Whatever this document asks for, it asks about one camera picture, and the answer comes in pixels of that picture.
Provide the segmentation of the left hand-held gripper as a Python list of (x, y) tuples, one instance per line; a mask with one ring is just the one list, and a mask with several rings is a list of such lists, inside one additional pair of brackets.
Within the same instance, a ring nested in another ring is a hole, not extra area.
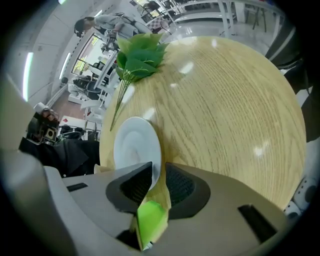
[(33, 109), (35, 110), (35, 113), (28, 124), (26, 139), (36, 145), (54, 143), (58, 135), (60, 122), (50, 121), (42, 116), (42, 111), (44, 109), (50, 109), (42, 102), (36, 104)]

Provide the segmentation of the white round robot heads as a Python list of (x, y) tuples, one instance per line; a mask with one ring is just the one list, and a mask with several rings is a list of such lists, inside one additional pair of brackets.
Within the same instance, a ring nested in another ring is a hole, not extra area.
[(283, 210), (283, 212), (289, 219), (294, 219), (301, 215), (301, 210), (293, 201), (289, 201), (288, 205)]

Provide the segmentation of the white rectangular table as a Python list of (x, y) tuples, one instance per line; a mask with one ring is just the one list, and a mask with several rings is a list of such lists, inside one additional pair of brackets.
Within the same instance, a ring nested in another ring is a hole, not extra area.
[(220, 23), (221, 37), (230, 38), (235, 35), (234, 12), (231, 0), (188, 0), (172, 8), (176, 15), (172, 18), (175, 24), (211, 21)]

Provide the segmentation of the ceiling light tube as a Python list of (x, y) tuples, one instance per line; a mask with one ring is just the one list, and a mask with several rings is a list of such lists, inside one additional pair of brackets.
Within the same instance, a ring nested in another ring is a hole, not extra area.
[(68, 64), (68, 62), (69, 62), (70, 57), (71, 57), (71, 53), (69, 52), (69, 53), (66, 55), (65, 60), (64, 60), (64, 62), (63, 62), (63, 65), (62, 65), (62, 68), (61, 68), (61, 71), (60, 71), (60, 74), (59, 74), (59, 79), (62, 79), (63, 74), (64, 74), (64, 72), (65, 72), (65, 69), (66, 69), (66, 67), (67, 67), (67, 64)]
[(24, 65), (24, 70), (23, 70), (22, 96), (26, 102), (28, 101), (29, 76), (30, 76), (33, 55), (34, 55), (33, 52), (29, 52), (27, 54), (26, 60), (25, 60), (25, 65)]

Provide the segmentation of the person's black shirt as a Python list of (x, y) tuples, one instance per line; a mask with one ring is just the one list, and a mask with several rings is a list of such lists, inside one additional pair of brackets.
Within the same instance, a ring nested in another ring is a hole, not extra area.
[(100, 164), (98, 141), (66, 139), (58, 144), (36, 145), (23, 138), (19, 150), (38, 159), (43, 166), (56, 168), (62, 178), (91, 175)]

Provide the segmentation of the checkered cloth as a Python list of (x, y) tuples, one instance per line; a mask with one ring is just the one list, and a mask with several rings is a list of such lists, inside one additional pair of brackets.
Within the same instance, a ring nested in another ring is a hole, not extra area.
[(146, 26), (152, 31), (153, 34), (160, 34), (160, 33), (168, 33), (171, 35), (170, 31), (170, 24), (172, 23), (171, 20), (163, 18), (162, 16), (156, 17), (155, 19), (148, 21)]

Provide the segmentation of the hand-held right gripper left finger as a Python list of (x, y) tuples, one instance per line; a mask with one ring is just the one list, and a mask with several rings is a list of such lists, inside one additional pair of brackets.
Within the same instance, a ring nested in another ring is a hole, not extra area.
[(137, 211), (152, 185), (152, 162), (62, 181), (94, 224), (118, 242), (137, 250), (145, 249)]

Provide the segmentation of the white desk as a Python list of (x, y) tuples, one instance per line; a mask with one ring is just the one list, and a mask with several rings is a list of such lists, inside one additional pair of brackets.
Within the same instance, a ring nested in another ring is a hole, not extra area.
[(103, 123), (104, 113), (120, 82), (116, 66), (116, 63), (110, 62), (103, 67), (95, 84), (95, 87), (101, 89), (101, 92), (88, 92), (87, 100), (81, 104), (80, 109), (84, 110), (84, 119), (86, 121)]

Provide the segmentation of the black office chair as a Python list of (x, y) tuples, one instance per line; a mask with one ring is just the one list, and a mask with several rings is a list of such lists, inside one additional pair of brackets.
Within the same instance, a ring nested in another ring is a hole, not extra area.
[(91, 80), (90, 76), (81, 76), (74, 79), (72, 82), (82, 93), (88, 92), (97, 94), (101, 92), (101, 89), (95, 87), (96, 80)]

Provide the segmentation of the green cup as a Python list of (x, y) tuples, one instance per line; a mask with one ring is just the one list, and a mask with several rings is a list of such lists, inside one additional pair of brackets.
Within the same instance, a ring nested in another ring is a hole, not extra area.
[(168, 212), (157, 202), (148, 201), (136, 213), (136, 234), (141, 251), (154, 244), (168, 227)]

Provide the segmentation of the large window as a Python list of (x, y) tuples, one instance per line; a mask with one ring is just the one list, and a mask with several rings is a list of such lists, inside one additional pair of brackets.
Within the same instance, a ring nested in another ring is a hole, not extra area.
[(94, 63), (97, 63), (99, 61), (99, 56), (102, 54), (102, 43), (103, 41), (93, 34), (80, 51), (71, 73), (80, 75), (84, 72), (86, 64), (93, 65)]

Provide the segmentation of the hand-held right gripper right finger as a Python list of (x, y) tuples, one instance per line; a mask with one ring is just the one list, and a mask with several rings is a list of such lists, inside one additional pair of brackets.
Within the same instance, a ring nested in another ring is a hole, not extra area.
[(243, 182), (166, 163), (171, 209), (152, 256), (237, 256), (259, 252), (288, 226), (281, 209)]

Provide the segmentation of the green leaf sprig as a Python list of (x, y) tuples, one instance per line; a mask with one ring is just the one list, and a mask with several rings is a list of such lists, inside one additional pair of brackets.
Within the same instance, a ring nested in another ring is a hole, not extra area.
[(110, 129), (114, 127), (129, 86), (158, 72), (169, 45), (160, 42), (162, 36), (161, 33), (139, 33), (129, 39), (116, 37), (119, 52), (115, 70), (121, 81)]

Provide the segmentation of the white saucer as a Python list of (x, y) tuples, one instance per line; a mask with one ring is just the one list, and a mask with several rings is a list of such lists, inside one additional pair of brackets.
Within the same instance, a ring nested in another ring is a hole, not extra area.
[(160, 141), (148, 120), (134, 116), (119, 127), (113, 145), (116, 169), (141, 163), (152, 163), (152, 189), (161, 174), (162, 152)]

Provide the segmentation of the white capsule backpack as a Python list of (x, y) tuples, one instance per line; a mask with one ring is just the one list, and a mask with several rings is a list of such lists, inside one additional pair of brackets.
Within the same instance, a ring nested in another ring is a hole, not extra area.
[(305, 177), (300, 182), (293, 195), (293, 201), (300, 210), (306, 210), (317, 190), (317, 182), (314, 178)]

